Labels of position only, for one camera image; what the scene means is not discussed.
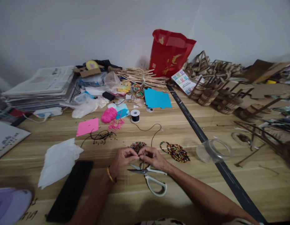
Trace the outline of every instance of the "white scissors handle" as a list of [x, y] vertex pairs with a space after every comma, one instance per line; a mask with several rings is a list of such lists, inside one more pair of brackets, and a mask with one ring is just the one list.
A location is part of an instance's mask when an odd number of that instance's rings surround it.
[[162, 173], [164, 175], [167, 175], [167, 173], [161, 171], [161, 170], [155, 170], [155, 169], [151, 169], [151, 165], [147, 167], [148, 172], [153, 172], [153, 173]]
[[[155, 194], [155, 195], [158, 196], [158, 197], [162, 197], [162, 196], [164, 196], [164, 195], [166, 194], [166, 191], [167, 191], [167, 184], [162, 183], [162, 182], [160, 182], [160, 181], [158, 181], [158, 180], [156, 180], [156, 179], [154, 179], [153, 177], [148, 176], [148, 175], [145, 176], [145, 178], [146, 178], [147, 185], [148, 185], [150, 191], [151, 191], [153, 194]], [[160, 186], [162, 186], [163, 189], [161, 190], [160, 193], [155, 192], [155, 191], [150, 187], [149, 180], [151, 180], [151, 181], [153, 181], [153, 182], [159, 184]]]

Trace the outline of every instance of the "spool of black thread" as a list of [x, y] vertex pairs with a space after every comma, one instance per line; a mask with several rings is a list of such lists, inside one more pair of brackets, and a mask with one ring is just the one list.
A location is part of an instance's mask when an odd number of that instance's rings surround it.
[[130, 112], [131, 116], [132, 116], [132, 121], [134, 123], [138, 123], [140, 121], [140, 111], [137, 109], [134, 109]]
[[114, 99], [116, 98], [114, 95], [112, 95], [112, 94], [110, 94], [110, 93], [108, 93], [108, 92], [103, 92], [102, 96], [103, 96], [104, 98], [107, 98], [107, 99], [110, 100], [110, 101], [112, 101], [112, 100], [114, 100]]

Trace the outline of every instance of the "stack of newspapers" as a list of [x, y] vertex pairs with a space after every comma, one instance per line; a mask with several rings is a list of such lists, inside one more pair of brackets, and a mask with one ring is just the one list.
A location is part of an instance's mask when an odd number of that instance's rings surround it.
[[36, 74], [2, 93], [7, 104], [22, 112], [60, 107], [70, 103], [78, 93], [74, 66], [38, 69]]

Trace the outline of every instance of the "pink yarn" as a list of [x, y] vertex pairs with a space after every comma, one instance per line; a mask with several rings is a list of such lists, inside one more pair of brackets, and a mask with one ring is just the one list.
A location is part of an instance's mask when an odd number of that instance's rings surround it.
[[116, 131], [116, 130], [120, 130], [121, 129], [121, 126], [123, 124], [125, 124], [125, 121], [121, 119], [121, 115], [122, 115], [122, 112], [120, 114], [120, 119], [119, 119], [119, 122], [117, 123], [116, 120], [114, 119], [113, 121], [111, 121], [108, 126], [108, 129], [109, 130], [113, 130], [113, 131]]
[[110, 121], [114, 120], [117, 116], [117, 111], [115, 108], [108, 108], [105, 110], [101, 116], [101, 121], [103, 123], [109, 123]]

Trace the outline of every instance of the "power strip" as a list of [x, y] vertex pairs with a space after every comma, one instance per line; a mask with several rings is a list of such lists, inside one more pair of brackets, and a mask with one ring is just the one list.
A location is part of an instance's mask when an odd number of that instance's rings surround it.
[[53, 107], [53, 108], [48, 108], [48, 109], [36, 110], [33, 114], [36, 117], [45, 118], [45, 114], [46, 113], [50, 113], [50, 115], [47, 116], [47, 117], [51, 117], [51, 116], [59, 116], [59, 115], [62, 115], [63, 114], [63, 111], [62, 111], [62, 108], [61, 107]]

